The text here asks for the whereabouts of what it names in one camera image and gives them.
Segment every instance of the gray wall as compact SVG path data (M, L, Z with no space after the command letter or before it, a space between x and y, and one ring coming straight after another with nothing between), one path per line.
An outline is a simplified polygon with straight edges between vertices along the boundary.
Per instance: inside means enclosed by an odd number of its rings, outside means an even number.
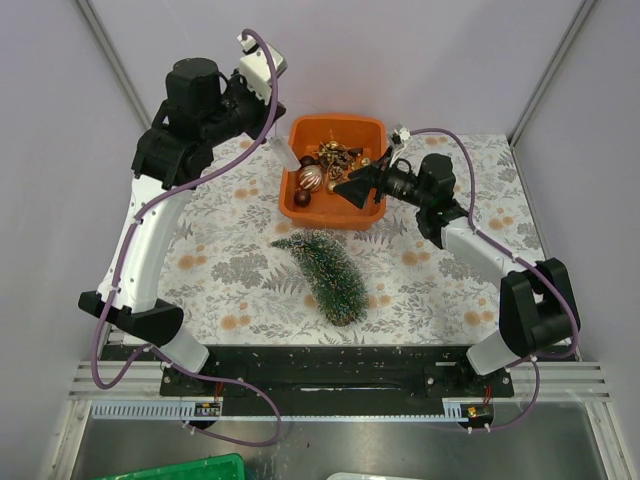
M518 144L550 253L569 265L584 328L640 460L640 2L600 2Z
M94 320L141 130L71 1L0 13L0 478L36 478Z
M581 0L92 0L151 114L180 58L237 66L236 36L279 48L287 132L346 111L411 128L504 132L516 121Z

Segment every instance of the floral tablecloth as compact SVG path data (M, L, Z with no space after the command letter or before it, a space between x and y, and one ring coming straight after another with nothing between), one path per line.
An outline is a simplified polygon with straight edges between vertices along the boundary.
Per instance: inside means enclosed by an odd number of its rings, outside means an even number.
M504 135L461 137L474 161L478 224L517 252L542 258L536 229ZM251 144L214 151L218 168ZM467 207L469 173L457 146L413 137L403 157L416 168L428 153L453 159L457 199ZM286 252L269 242L295 231L280 213L282 167L268 146L199 187L167 253L159 296L180 305L187 328L209 344L470 344L496 327L498 292L483 276L418 232L415 208L387 199L364 232L331 231L361 269L367 318L330 325ZM125 336L126 343L137 343Z

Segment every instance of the orange bin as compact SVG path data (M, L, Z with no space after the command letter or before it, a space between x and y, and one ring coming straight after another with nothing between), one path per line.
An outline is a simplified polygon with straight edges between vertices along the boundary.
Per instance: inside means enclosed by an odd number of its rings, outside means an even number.
M335 140L348 148L362 147L362 157L377 160L386 150L387 138L382 122L374 118L347 114L307 115L291 126L289 145L298 159L314 158L320 143ZM299 207L293 202L298 190L298 172L284 170L280 184L280 211L293 220L296 227L367 230L384 216L386 199L374 204L371 192L364 209L353 206L339 195L323 187L311 194L311 203Z

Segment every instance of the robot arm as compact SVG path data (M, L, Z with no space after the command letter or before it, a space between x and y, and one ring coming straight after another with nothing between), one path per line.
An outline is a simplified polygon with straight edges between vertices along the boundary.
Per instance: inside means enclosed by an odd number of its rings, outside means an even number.
M397 128L382 158L352 172L350 180L334 191L358 208L364 207L374 188L376 202L390 195L418 207L416 220L422 236L473 265L500 290L498 331L467 351L475 373L488 375L571 336L570 318L552 292L536 275L471 229L468 212L453 198L456 178L451 159L427 155L415 174L411 164L399 158L407 133L406 129ZM555 258L540 262L520 258L535 265L538 273L558 290L579 328L566 267Z
M132 169L132 193L127 218L111 265L97 291L84 292L82 310L99 317L112 290L116 262L135 214L168 190L200 178L213 162L211 149L247 133L257 138L267 119L271 78L264 52L256 41L238 37L245 55L227 79L215 62L191 58L176 63L167 75L167 99L140 140ZM277 76L286 69L282 55L269 46ZM226 84L224 92L220 80ZM276 119L285 109L278 104ZM192 190L158 203L139 222L122 266L119 287L107 321L152 343L174 362L198 372L208 350L182 326L178 306L158 299L158 280L176 223Z

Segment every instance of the brown ball ornament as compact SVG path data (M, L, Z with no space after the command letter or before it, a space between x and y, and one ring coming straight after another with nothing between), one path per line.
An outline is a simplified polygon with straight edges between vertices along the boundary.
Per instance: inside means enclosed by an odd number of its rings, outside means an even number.
M293 194L293 203L299 207L306 207L311 203L311 193L308 190L298 190Z
M316 159L313 158L311 155L305 155L300 159L301 168L308 167L309 165L315 165L315 164L316 164Z

